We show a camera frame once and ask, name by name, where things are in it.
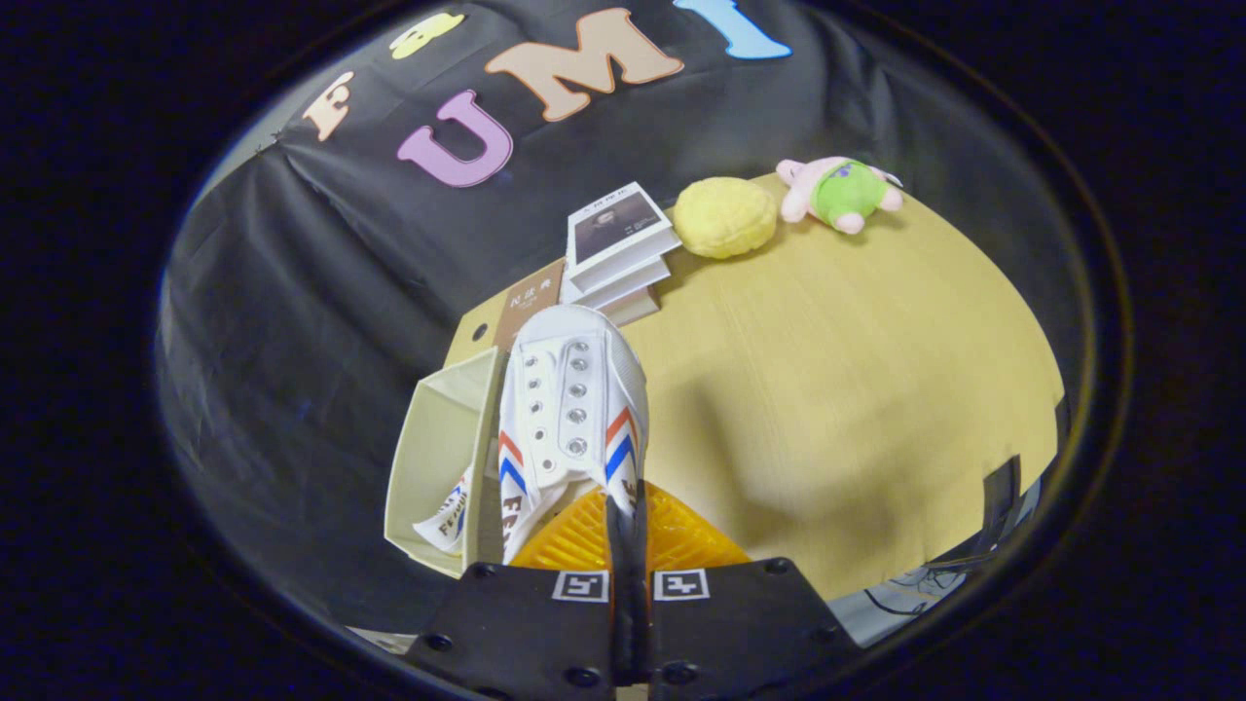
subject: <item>purple letter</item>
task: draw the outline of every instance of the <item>purple letter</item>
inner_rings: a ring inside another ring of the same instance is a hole
[[[432,139],[432,127],[421,126],[399,146],[397,158],[411,161],[432,177],[451,187],[480,184],[511,159],[515,142],[510,132],[488,112],[476,106],[476,91],[465,90],[437,110],[441,121],[455,120],[485,142],[485,152],[475,161],[460,161]]]

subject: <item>stuffed animal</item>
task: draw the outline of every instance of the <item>stuffed animal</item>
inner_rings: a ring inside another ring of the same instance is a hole
[[[779,207],[755,182],[710,177],[679,193],[670,218],[684,248],[721,259],[765,245],[775,234]]]
[[[895,212],[903,203],[896,176],[861,161],[831,156],[809,163],[785,159],[775,168],[787,183],[779,208],[786,222],[799,222],[806,212],[844,233],[857,233],[875,209]]]

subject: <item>brown book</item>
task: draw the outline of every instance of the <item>brown book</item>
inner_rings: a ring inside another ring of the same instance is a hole
[[[495,345],[510,352],[520,326],[531,319],[532,314],[558,303],[562,268],[566,261],[566,258],[558,258],[511,286],[502,305],[502,316],[497,320]]]

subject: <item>black fabric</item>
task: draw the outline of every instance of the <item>black fabric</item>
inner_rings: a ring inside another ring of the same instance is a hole
[[[485,72],[521,41],[574,46],[576,20],[616,5],[465,2],[451,7],[467,16],[459,27],[402,61],[386,45],[422,15],[396,24],[345,62],[350,113],[328,141],[300,108],[178,233],[156,349],[182,471],[244,558],[343,624],[419,628],[449,584],[381,538],[415,383],[441,366],[462,313],[563,253],[568,212],[633,179],[665,205],[695,179],[754,177],[786,157],[851,154],[896,173],[1030,303],[1077,411],[1077,232],[989,115],[885,41],[786,2],[739,2],[794,51],[764,61],[728,56],[716,30],[669,1],[625,2],[685,67],[616,80],[561,122],[545,122],[515,77]],[[305,85],[304,106],[324,87]],[[435,117],[468,88],[515,153],[459,189],[395,152],[431,125],[459,157],[478,153]]]

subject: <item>green plush toy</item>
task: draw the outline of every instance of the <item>green plush toy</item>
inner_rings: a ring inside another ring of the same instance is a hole
[[[786,222],[809,212],[844,233],[857,233],[875,209],[895,212],[903,203],[900,189],[887,182],[900,184],[896,176],[842,156],[782,161],[775,169],[790,188],[780,207]]]

